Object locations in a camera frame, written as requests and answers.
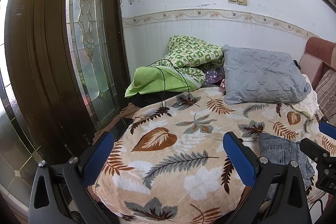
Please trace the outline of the green patterned blanket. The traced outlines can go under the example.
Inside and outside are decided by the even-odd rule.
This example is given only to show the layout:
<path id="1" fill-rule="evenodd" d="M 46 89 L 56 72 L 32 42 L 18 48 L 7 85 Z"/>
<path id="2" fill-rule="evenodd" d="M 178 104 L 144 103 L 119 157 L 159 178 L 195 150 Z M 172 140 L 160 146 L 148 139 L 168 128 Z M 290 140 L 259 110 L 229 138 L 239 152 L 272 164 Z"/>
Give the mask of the green patterned blanket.
<path id="1" fill-rule="evenodd" d="M 197 90 L 205 82 L 204 71 L 217 69 L 223 63 L 222 47 L 192 36 L 172 36 L 169 38 L 167 55 L 135 70 L 125 97 Z"/>

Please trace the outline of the striped brown cushion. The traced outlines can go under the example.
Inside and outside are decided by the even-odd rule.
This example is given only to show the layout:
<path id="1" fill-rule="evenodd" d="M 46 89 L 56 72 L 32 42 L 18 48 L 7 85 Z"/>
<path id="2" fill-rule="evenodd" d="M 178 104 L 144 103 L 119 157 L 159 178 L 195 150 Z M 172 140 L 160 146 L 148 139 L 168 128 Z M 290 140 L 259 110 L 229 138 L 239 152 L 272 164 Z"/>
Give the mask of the striped brown cushion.
<path id="1" fill-rule="evenodd" d="M 329 69 L 321 78 L 315 89 L 318 97 L 319 109 L 328 118 L 328 122 L 335 126 L 336 75 Z"/>

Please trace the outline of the grey quilted pillow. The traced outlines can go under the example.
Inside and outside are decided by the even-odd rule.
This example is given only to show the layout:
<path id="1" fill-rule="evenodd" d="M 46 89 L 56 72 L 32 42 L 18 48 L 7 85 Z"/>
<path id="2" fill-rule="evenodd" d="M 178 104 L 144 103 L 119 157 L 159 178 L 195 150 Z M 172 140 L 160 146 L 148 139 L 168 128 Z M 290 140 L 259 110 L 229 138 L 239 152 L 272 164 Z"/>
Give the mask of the grey quilted pillow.
<path id="1" fill-rule="evenodd" d="M 225 45 L 225 102 L 297 103 L 312 87 L 284 52 Z"/>

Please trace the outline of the brown wooden glass door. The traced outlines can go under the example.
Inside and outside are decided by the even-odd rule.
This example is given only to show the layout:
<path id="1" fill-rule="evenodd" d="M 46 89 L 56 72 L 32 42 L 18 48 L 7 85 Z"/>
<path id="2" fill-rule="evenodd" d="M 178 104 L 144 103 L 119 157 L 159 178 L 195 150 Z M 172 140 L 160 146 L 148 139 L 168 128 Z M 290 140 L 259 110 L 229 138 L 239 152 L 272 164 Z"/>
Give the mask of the brown wooden glass door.
<path id="1" fill-rule="evenodd" d="M 126 106 L 120 0 L 5 0 L 4 106 L 51 164 L 81 155 Z"/>

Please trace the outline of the white cream cloth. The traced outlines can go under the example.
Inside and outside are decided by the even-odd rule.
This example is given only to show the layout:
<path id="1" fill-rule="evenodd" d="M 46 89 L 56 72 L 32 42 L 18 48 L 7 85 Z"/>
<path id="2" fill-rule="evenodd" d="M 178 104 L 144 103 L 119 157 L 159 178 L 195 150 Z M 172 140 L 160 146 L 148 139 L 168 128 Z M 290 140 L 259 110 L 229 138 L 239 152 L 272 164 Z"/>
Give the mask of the white cream cloth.
<path id="1" fill-rule="evenodd" d="M 297 103 L 290 103 L 289 105 L 298 112 L 301 112 L 308 118 L 313 118 L 314 114 L 317 113 L 319 110 L 319 104 L 318 104 L 318 98 L 317 98 L 317 93 L 314 91 L 311 82 L 309 80 L 309 77 L 305 74 L 302 74 L 306 82 L 310 86 L 310 92 L 307 94 L 307 96 L 297 102 Z"/>

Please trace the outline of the grey denim pants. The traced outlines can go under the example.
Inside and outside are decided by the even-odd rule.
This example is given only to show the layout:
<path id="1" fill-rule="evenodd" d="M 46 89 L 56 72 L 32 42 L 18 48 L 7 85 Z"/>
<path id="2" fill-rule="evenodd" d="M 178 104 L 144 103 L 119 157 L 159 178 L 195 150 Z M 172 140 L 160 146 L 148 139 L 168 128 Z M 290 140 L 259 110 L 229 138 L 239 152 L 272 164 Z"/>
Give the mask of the grey denim pants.
<path id="1" fill-rule="evenodd" d="M 260 156 L 266 157 L 271 163 L 288 165 L 295 161 L 301 171 L 304 186 L 313 185 L 315 174 L 308 157 L 300 150 L 299 141 L 289 141 L 268 133 L 259 133 Z"/>

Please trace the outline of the leaf print beige blanket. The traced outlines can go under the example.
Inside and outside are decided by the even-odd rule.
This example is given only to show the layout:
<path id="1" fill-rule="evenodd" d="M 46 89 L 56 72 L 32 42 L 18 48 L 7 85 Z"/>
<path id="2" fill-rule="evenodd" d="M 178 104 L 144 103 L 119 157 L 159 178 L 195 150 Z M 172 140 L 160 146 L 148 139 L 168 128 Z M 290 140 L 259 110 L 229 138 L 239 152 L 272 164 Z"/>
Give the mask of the leaf print beige blanket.
<path id="1" fill-rule="evenodd" d="M 139 109 L 114 144 L 92 190 L 129 223 L 214 223 L 246 190 L 224 151 L 232 131 L 259 152 L 260 133 L 309 138 L 335 155 L 335 141 L 288 104 L 227 105 L 219 87 L 202 88 Z"/>

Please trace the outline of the pink upholstered headboard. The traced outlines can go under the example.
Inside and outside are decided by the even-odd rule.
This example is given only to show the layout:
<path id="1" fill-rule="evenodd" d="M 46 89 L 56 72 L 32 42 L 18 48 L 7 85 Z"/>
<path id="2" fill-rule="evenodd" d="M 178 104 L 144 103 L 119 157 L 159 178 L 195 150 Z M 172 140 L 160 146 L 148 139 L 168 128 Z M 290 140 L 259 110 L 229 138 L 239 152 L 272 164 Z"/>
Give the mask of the pink upholstered headboard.
<path id="1" fill-rule="evenodd" d="M 335 71 L 335 43 L 317 37 L 309 38 L 298 65 L 315 89 L 329 69 Z"/>

